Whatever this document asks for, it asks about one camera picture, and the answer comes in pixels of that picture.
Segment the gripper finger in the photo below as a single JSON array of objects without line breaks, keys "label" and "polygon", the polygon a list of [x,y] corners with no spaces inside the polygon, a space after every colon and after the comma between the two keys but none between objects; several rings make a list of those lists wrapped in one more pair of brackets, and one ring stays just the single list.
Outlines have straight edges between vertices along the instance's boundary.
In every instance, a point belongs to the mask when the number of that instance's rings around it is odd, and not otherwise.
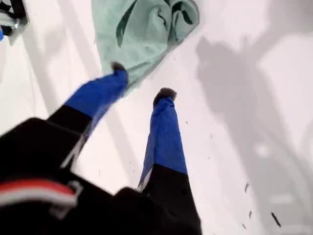
[{"label": "gripper finger", "polygon": [[86,142],[100,119],[122,97],[129,76],[118,62],[111,63],[112,72],[91,80],[78,88],[68,100],[48,119],[50,142]]},{"label": "gripper finger", "polygon": [[176,95],[171,88],[162,88],[154,98],[138,190],[178,222],[184,235],[200,235],[201,220],[189,183],[175,110]]}]

